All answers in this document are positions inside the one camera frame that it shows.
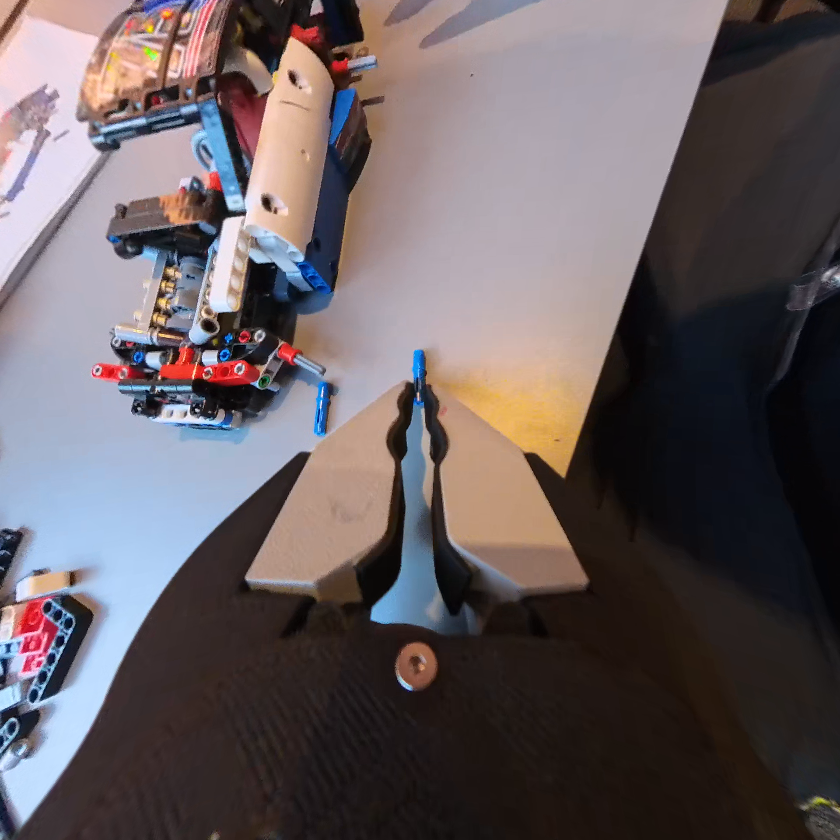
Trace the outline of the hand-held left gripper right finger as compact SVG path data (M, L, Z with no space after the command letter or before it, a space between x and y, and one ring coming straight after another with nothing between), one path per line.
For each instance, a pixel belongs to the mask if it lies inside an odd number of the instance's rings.
M483 633L547 634L534 601L580 595L589 576L519 446L440 387L425 392L430 527L448 614Z

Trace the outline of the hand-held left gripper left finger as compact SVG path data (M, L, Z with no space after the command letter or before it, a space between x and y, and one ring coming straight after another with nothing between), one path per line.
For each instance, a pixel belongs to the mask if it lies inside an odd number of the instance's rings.
M246 573L253 590L379 601L400 573L402 463L413 386L400 382L312 450Z

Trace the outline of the pile of toy bricks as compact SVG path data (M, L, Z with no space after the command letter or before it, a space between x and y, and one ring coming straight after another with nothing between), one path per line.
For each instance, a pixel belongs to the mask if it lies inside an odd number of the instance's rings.
M41 708L62 691L91 629L94 613L73 592L80 577L32 570L2 595L2 774L32 751Z

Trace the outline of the toy brick car model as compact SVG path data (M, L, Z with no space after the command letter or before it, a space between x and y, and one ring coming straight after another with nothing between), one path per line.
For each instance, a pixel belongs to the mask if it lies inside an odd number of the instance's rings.
M132 2L91 53L77 120L100 152L196 127L201 176L119 203L106 237L152 270L91 376L154 424L228 431L292 369L292 305L331 295L372 141L354 83L377 66L356 2Z

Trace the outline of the grey desk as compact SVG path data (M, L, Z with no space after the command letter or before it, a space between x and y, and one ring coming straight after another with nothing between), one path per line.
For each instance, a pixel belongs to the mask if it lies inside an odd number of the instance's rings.
M337 388L333 430L412 371L564 474L727 2L360 2L373 146L339 280L297 346ZM91 378L147 263L104 238L116 203L196 170L189 130L127 142L2 309L2 526L29 570L83 573L96 612L35 755L5 777L20 823L72 761L172 576L310 450L296 376L231 433L160 428Z

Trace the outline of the open instruction booklet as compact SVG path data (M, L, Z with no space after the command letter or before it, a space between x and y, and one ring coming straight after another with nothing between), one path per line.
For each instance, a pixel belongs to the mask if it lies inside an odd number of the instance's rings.
M77 120L97 40L24 14L1 59L1 302L102 167Z

